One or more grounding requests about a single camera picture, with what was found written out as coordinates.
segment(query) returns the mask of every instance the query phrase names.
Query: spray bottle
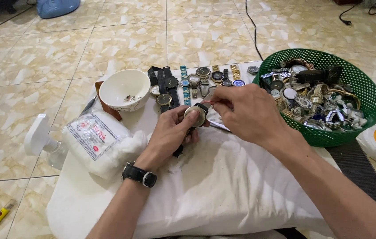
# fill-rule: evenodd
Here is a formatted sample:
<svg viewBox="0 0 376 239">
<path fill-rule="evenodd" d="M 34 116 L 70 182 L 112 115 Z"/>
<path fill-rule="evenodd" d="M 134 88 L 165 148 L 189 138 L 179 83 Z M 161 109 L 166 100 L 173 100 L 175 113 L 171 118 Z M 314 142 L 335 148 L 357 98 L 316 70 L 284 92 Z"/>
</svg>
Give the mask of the spray bottle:
<svg viewBox="0 0 376 239">
<path fill-rule="evenodd" d="M 39 155 L 42 150 L 47 152 L 48 165 L 61 170 L 69 151 L 63 142 L 49 136 L 52 128 L 48 125 L 49 117 L 39 114 L 26 134 L 25 151 L 27 155 Z"/>
</svg>

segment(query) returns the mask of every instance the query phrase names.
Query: white container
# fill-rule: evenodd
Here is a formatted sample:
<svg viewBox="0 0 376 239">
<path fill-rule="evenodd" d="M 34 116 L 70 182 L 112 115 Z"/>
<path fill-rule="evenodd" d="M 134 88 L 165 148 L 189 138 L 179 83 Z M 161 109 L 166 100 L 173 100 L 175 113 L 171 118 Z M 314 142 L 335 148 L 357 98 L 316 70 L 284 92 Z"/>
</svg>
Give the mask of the white container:
<svg viewBox="0 0 376 239">
<path fill-rule="evenodd" d="M 150 90 L 151 83 L 147 74 L 138 70 L 123 70 L 103 82 L 99 95 L 110 108 L 131 112 L 145 106 Z"/>
</svg>

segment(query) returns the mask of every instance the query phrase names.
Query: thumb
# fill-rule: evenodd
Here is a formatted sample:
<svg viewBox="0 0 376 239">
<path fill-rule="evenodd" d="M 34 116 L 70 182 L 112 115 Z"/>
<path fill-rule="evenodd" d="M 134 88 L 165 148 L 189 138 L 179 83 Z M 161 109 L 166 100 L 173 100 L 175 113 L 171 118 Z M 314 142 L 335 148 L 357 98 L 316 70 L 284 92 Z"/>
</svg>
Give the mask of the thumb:
<svg viewBox="0 0 376 239">
<path fill-rule="evenodd" d="M 193 110 L 189 112 L 189 114 L 185 116 L 185 118 L 182 120 L 182 122 L 178 124 L 178 126 L 182 127 L 185 130 L 188 130 L 197 121 L 197 118 L 199 115 L 200 115 L 200 112 L 198 110 Z"/>
<path fill-rule="evenodd" d="M 228 117 L 234 113 L 231 108 L 220 102 L 215 103 L 213 108 L 222 117 L 223 122 L 227 121 Z"/>
</svg>

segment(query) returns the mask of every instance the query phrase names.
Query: cotton wool bag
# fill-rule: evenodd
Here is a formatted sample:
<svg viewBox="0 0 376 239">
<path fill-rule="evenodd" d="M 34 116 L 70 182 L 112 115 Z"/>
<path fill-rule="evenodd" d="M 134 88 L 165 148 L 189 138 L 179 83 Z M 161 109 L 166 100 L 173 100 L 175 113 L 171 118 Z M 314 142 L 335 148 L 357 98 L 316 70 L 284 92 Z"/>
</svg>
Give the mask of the cotton wool bag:
<svg viewBox="0 0 376 239">
<path fill-rule="evenodd" d="M 145 149 L 142 131 L 134 135 L 105 111 L 90 108 L 68 123 L 61 132 L 74 157 L 88 172 L 105 180 L 112 179 L 129 161 Z"/>
</svg>

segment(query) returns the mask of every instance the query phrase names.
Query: yellow lighter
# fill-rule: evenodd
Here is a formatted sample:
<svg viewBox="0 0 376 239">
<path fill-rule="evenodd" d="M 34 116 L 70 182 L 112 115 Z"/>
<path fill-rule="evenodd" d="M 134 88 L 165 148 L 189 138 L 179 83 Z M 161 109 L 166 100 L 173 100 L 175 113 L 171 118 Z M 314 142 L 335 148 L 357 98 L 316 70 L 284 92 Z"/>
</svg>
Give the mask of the yellow lighter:
<svg viewBox="0 0 376 239">
<path fill-rule="evenodd" d="M 0 210 L 0 221 L 8 214 L 8 212 L 17 204 L 15 199 L 11 199 L 1 210 Z"/>
</svg>

